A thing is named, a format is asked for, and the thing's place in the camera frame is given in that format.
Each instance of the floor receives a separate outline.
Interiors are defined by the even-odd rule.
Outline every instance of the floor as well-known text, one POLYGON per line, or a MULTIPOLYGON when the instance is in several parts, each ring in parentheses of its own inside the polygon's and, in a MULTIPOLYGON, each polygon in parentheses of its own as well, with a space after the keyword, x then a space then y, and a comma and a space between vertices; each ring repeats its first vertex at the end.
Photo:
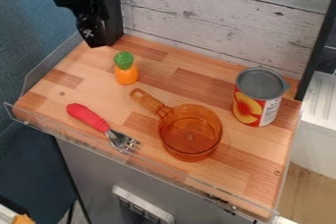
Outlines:
MULTIPOLYGON (((291 164, 282 194, 282 217, 301 224, 336 223, 336 180, 291 164)), ((59 224, 66 224, 66 217, 59 224)), ((86 224, 78 204, 72 224, 86 224)))

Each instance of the red handle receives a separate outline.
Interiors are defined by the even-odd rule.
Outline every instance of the red handle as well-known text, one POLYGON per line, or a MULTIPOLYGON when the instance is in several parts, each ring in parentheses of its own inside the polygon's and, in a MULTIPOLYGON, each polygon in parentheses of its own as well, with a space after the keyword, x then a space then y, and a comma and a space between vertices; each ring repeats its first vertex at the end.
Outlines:
POLYGON ((88 125, 91 125, 101 133, 106 133, 110 129, 105 120, 103 120, 93 111, 91 111, 90 109, 81 104, 78 103, 68 104, 67 112, 74 118, 77 118, 87 123, 88 125))

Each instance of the peach image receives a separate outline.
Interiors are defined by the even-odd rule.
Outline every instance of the peach image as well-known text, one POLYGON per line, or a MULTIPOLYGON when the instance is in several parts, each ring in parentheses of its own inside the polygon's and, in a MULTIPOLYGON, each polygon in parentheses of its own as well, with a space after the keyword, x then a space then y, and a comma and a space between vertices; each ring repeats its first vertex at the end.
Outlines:
POLYGON ((239 121, 251 124, 258 120, 257 115, 261 115, 262 108, 253 99, 245 96, 239 91, 235 92, 233 111, 239 121))

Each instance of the wooden tabletop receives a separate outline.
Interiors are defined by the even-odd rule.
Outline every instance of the wooden tabletop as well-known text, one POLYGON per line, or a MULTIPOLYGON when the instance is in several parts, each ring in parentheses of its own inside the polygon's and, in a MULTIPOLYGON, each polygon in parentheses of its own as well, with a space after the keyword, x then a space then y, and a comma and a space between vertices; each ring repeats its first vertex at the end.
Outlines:
POLYGON ((271 125, 254 128, 238 122, 231 104, 235 77, 244 68, 129 35, 112 47, 91 49, 82 43, 20 98, 15 113, 22 120, 48 128, 48 132, 76 138, 124 158, 128 164, 166 175, 171 182, 215 196, 214 200, 229 200, 241 210, 267 218, 279 197, 301 103, 294 100, 297 82, 286 79, 291 89, 271 125), (112 59, 121 50, 136 56, 140 70, 136 84, 115 82, 112 59), (168 154, 158 135, 158 118, 129 96, 136 87, 168 106, 193 103, 213 110, 224 131, 217 150, 192 163, 168 154), (65 108, 74 102, 105 118, 112 129, 141 141, 138 157, 142 158, 118 153, 105 135, 71 118, 65 108))

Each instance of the can label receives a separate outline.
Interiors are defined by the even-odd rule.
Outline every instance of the can label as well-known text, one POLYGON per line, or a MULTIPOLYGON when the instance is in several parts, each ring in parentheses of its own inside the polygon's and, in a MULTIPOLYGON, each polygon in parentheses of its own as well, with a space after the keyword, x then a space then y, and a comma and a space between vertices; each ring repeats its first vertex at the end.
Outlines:
POLYGON ((233 113, 236 118, 250 126, 266 126, 272 123, 278 113, 281 97, 259 100, 243 94, 236 86, 233 113))

